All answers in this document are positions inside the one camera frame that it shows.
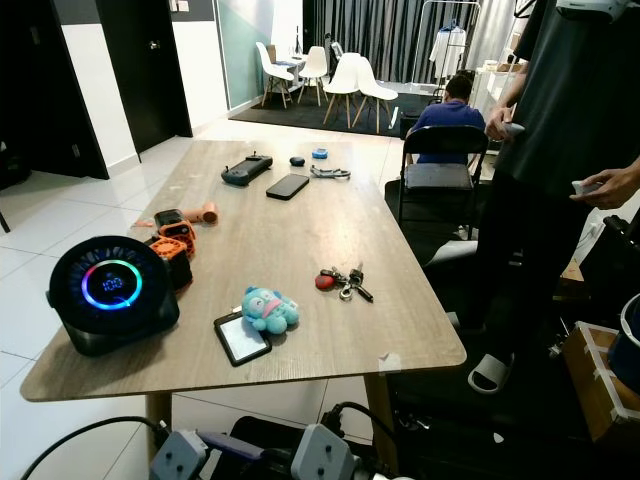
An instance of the white tile floor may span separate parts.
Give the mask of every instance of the white tile floor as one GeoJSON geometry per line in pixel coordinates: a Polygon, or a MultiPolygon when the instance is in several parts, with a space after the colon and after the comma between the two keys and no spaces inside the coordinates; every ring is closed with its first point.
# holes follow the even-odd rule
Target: white tile floor
{"type": "MultiPolygon", "coordinates": [[[[353,142],[356,158],[381,192],[400,171],[402,143],[390,137],[221,119],[198,139],[274,137],[353,142]]],[[[0,210],[12,228],[9,234],[0,232],[0,480],[20,478],[48,445],[80,426],[144,413],[140,397],[33,404],[22,399],[19,388],[60,327],[44,296],[57,258],[92,236],[124,234],[192,141],[164,142],[143,153],[141,165],[109,181],[34,172],[24,184],[0,192],[0,210]]],[[[244,415],[302,426],[343,400],[366,402],[361,378],[187,392],[174,396],[174,426],[229,431],[244,415]],[[254,395],[257,388],[260,402],[254,395]]],[[[343,427],[351,439],[370,442],[371,425],[358,414],[345,413],[343,427]]],[[[105,427],[60,448],[31,478],[146,478],[145,441],[144,430],[134,424],[105,427]]],[[[205,474],[213,464],[207,465],[205,474]]]]}

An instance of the blue plush toy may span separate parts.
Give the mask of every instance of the blue plush toy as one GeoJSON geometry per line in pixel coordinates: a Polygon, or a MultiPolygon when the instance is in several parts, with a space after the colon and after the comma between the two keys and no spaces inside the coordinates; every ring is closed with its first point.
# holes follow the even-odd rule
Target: blue plush toy
{"type": "Polygon", "coordinates": [[[280,292],[249,287],[242,301],[242,315],[258,331],[282,333],[298,323],[298,305],[280,292]]]}

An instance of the white slipper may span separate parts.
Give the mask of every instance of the white slipper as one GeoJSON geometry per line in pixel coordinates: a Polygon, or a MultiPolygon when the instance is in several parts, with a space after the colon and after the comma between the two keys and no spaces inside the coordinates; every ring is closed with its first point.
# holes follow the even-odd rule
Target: white slipper
{"type": "Polygon", "coordinates": [[[509,379],[509,375],[511,374],[511,370],[513,369],[513,360],[514,356],[511,354],[511,365],[507,366],[498,360],[493,355],[489,355],[488,353],[482,357],[480,363],[471,370],[469,373],[469,377],[467,377],[467,382],[469,386],[473,388],[476,392],[482,393],[483,395],[495,395],[500,392],[504,387],[505,383],[509,379]],[[479,387],[473,381],[473,374],[477,373],[478,375],[482,375],[486,380],[495,384],[495,388],[490,390],[479,387]]]}
{"type": "Polygon", "coordinates": [[[449,317],[449,321],[451,322],[451,325],[453,325],[455,331],[460,335],[480,335],[487,330],[487,327],[484,324],[480,328],[462,328],[460,319],[456,312],[447,312],[447,317],[449,317]]]}

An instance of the person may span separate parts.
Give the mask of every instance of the person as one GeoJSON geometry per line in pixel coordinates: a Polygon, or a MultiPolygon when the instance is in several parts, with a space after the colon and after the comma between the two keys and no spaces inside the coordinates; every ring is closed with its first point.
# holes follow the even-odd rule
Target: person
{"type": "Polygon", "coordinates": [[[481,277],[462,328],[485,326],[495,286],[516,251],[523,280],[507,321],[486,322],[488,352],[468,377],[480,393],[500,391],[517,364],[592,207],[618,208],[640,188],[640,67],[631,61],[640,45],[640,9],[602,24],[564,18],[555,4],[537,1],[515,52],[528,63],[486,128],[504,143],[479,225],[481,277]],[[511,121],[525,131],[510,137],[505,124],[511,121]],[[575,180],[602,185],[576,195],[575,180]]]}
{"type": "MultiPolygon", "coordinates": [[[[422,127],[433,125],[471,125],[481,130],[485,128],[482,114],[471,108],[469,97],[473,85],[463,73],[454,75],[445,87],[442,103],[435,103],[424,109],[416,124],[409,130],[409,134],[422,127]]],[[[465,154],[421,154],[418,163],[468,163],[465,154]]]]}

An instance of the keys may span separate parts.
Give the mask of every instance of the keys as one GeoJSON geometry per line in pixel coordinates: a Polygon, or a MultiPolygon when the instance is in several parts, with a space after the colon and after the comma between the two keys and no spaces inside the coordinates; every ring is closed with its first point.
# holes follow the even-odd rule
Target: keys
{"type": "Polygon", "coordinates": [[[362,262],[358,265],[358,268],[354,268],[349,273],[349,283],[351,287],[356,289],[360,296],[364,298],[367,302],[373,303],[373,295],[369,293],[363,286],[362,281],[364,280],[364,273],[362,273],[362,262]]]}
{"type": "Polygon", "coordinates": [[[320,275],[316,277],[316,287],[320,290],[342,287],[340,299],[343,301],[351,300],[353,290],[356,290],[367,302],[373,303],[373,295],[362,286],[363,280],[364,274],[362,273],[362,262],[360,262],[357,268],[349,272],[348,277],[340,273],[336,267],[331,267],[331,270],[320,270],[320,275]]]}
{"type": "Polygon", "coordinates": [[[373,295],[371,295],[362,285],[355,285],[355,288],[360,296],[364,298],[367,302],[373,303],[373,295]]]}

